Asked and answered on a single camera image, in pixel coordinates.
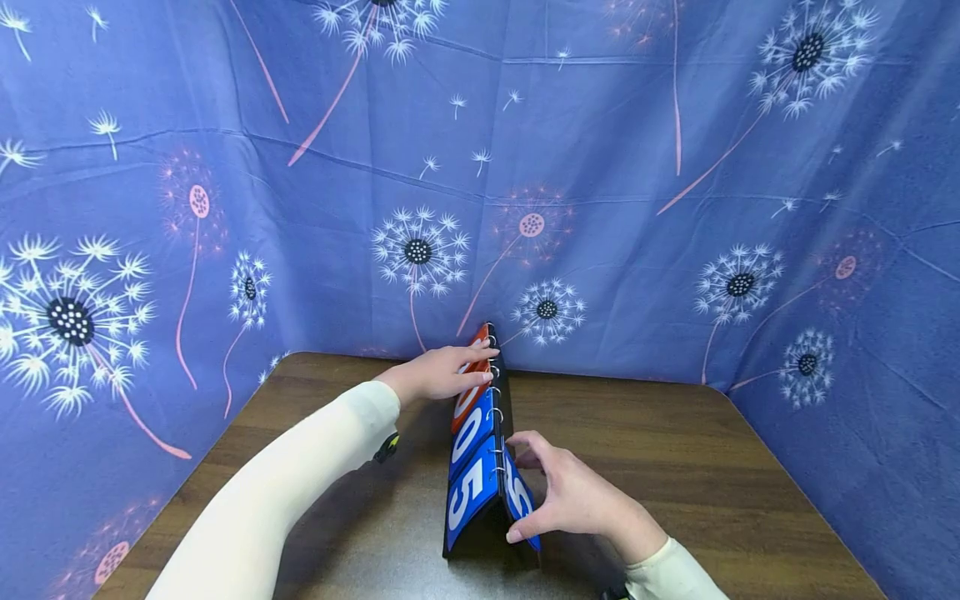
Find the right hand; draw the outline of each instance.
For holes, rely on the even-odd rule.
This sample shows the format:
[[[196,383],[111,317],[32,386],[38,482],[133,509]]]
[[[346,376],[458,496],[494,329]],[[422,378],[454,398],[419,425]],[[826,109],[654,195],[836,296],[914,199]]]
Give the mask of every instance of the right hand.
[[[529,446],[517,455],[516,465],[540,469],[547,485],[543,504],[510,528],[509,543],[557,530],[594,534],[613,541],[630,563],[644,560],[666,543],[666,534],[639,503],[569,450],[551,445],[536,431],[515,433],[507,444]]]

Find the wooden table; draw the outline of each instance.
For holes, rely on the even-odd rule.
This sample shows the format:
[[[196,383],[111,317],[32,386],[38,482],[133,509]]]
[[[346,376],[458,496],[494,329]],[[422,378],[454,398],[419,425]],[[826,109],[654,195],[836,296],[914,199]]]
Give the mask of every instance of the wooden table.
[[[236,470],[389,365],[307,353],[284,359],[96,598],[144,597]],[[641,501],[730,598],[883,598],[722,395],[663,383],[510,377],[516,430],[538,429]],[[451,410],[437,404],[402,413],[396,455],[349,474],[316,503],[287,541],[275,598],[589,599],[622,581],[610,547],[586,536],[545,536],[540,571],[516,568],[505,546],[483,564],[441,558]],[[527,480],[541,491],[538,473]]]

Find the left hand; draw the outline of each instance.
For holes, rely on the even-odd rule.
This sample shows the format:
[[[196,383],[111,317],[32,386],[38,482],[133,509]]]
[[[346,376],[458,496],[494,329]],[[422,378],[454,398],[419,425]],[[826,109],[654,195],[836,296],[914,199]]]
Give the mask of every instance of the left hand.
[[[467,363],[487,360],[500,353],[498,349],[488,348],[489,345],[489,341],[484,341],[468,348],[447,346],[429,350],[409,363],[384,371],[374,380],[389,385],[401,407],[417,398],[453,397],[492,379],[489,372],[457,372]]]

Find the blue cloth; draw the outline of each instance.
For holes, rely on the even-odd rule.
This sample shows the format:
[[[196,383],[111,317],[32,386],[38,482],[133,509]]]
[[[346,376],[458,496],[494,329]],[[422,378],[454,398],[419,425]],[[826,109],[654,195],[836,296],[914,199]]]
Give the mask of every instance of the blue cloth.
[[[516,369],[728,393],[890,597],[960,592],[957,7],[0,25],[0,597],[91,595],[285,352],[484,319]]]

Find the cream sleeve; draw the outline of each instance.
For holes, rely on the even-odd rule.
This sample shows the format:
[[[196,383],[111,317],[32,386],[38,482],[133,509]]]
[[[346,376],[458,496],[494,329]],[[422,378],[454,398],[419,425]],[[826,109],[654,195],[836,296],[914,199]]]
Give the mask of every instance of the cream sleeve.
[[[269,600],[283,543],[334,481],[396,432],[385,383],[343,393],[285,432],[227,482],[187,532],[148,600]]]
[[[673,538],[646,561],[627,567],[627,591],[635,600],[729,600]]]

